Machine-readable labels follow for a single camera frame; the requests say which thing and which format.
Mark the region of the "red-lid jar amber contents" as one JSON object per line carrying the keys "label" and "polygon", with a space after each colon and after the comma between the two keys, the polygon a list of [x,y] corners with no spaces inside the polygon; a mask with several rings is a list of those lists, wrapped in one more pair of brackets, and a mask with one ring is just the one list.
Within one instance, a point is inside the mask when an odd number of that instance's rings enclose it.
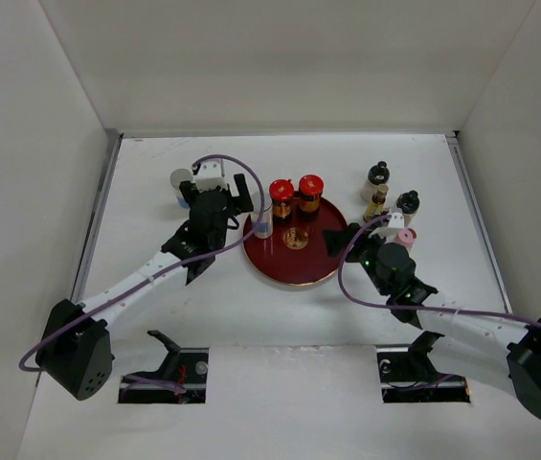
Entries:
{"label": "red-lid jar amber contents", "polygon": [[290,179],[277,179],[269,186],[269,195],[272,202],[273,221],[285,224],[292,216],[292,203],[295,189]]}

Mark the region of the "small gold-cap yellow bottle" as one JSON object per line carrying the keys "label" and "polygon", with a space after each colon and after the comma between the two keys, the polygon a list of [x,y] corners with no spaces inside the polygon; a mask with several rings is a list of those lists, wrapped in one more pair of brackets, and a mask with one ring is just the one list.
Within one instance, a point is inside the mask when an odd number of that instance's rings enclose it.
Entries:
{"label": "small gold-cap yellow bottle", "polygon": [[381,184],[377,186],[376,191],[372,195],[371,201],[363,214],[363,220],[365,222],[370,222],[374,217],[382,214],[388,192],[388,185]]}

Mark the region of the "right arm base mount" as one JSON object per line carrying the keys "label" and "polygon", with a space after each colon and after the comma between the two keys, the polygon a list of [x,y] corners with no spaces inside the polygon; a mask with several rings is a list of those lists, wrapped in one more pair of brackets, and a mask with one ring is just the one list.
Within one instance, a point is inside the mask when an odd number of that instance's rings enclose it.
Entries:
{"label": "right arm base mount", "polygon": [[428,357],[440,338],[423,332],[412,344],[376,349],[384,403],[470,403],[466,379],[439,373]]}

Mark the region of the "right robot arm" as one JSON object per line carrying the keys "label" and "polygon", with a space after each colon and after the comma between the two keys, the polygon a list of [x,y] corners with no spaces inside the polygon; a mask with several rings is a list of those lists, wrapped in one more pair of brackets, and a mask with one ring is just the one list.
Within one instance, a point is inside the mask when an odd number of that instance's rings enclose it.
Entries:
{"label": "right robot arm", "polygon": [[383,309],[420,331],[408,351],[408,368],[419,379],[435,374],[476,380],[514,397],[541,421],[541,318],[472,310],[441,298],[419,280],[408,250],[357,223],[322,233],[330,257],[359,264]]}

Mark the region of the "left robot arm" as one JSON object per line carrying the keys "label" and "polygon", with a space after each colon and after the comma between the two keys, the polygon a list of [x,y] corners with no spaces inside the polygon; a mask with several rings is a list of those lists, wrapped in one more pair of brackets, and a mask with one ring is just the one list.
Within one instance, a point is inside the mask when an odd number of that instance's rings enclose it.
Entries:
{"label": "left robot arm", "polygon": [[109,329],[161,288],[191,284],[229,248],[227,232],[238,229],[237,216],[253,210],[245,175],[234,181],[235,195],[227,185],[204,191],[197,181],[182,182],[189,218],[148,262],[79,304],[64,299],[53,306],[34,352],[40,370],[79,401],[95,395],[112,372]]}

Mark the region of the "pink-lid spice shaker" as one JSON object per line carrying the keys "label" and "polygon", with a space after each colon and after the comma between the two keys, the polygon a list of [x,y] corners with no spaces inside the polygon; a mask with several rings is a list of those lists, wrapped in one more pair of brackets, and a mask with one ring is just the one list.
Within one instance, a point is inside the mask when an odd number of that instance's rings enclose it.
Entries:
{"label": "pink-lid spice shaker", "polygon": [[413,228],[400,229],[394,236],[393,242],[411,252],[417,240],[417,232]]}

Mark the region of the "red-lid jar dark sauce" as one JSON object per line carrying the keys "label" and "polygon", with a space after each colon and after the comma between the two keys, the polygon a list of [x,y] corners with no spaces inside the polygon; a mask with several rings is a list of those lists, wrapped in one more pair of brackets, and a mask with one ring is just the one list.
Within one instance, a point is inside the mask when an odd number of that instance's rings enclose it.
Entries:
{"label": "red-lid jar dark sauce", "polygon": [[319,214],[324,186],[323,179],[315,174],[306,174],[300,179],[298,212],[303,219],[313,220]]}

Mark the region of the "silver-lid shaker light label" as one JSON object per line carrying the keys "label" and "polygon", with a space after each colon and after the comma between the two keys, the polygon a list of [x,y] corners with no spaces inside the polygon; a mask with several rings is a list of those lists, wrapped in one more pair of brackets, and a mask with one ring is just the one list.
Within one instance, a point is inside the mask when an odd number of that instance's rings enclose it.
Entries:
{"label": "silver-lid shaker light label", "polygon": [[256,238],[267,240],[272,236],[274,228],[272,201],[270,197],[266,195],[256,197],[253,204],[251,221]]}

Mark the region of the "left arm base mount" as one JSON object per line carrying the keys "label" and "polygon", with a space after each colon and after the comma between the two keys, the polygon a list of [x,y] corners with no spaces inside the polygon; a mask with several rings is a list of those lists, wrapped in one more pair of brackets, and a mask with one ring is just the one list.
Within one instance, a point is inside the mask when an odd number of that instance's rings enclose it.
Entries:
{"label": "left arm base mount", "polygon": [[148,331],[166,349],[154,371],[121,377],[119,404],[204,404],[207,396],[210,350],[183,348],[159,331]]}

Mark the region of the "black-cap bottle white contents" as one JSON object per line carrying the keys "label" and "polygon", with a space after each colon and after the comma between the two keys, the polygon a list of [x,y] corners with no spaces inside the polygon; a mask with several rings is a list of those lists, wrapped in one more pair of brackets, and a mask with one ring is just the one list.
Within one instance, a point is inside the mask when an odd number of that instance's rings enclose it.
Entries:
{"label": "black-cap bottle white contents", "polygon": [[390,178],[390,170],[385,161],[379,161],[373,165],[368,173],[366,180],[362,186],[360,196],[366,202],[370,202],[373,194],[377,191],[380,185],[386,184]]}

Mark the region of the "black-cap bottle brown spice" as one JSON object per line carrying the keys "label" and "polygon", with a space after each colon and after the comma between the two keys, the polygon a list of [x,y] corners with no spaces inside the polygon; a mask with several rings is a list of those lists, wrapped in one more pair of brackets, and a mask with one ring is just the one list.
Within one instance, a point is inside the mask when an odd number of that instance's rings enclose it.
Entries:
{"label": "black-cap bottle brown spice", "polygon": [[404,226],[410,227],[411,222],[420,206],[419,194],[417,191],[412,190],[401,194],[395,201],[392,210],[399,212],[404,218]]}

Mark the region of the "silver-lid shaker blue label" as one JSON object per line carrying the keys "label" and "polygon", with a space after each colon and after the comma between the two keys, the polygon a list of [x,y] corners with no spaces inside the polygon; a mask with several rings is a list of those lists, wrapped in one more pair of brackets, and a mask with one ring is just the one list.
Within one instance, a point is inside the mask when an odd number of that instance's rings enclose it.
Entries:
{"label": "silver-lid shaker blue label", "polygon": [[174,170],[169,176],[169,182],[173,188],[178,205],[183,209],[188,209],[189,205],[180,191],[180,184],[185,181],[192,181],[192,172],[188,169]]}

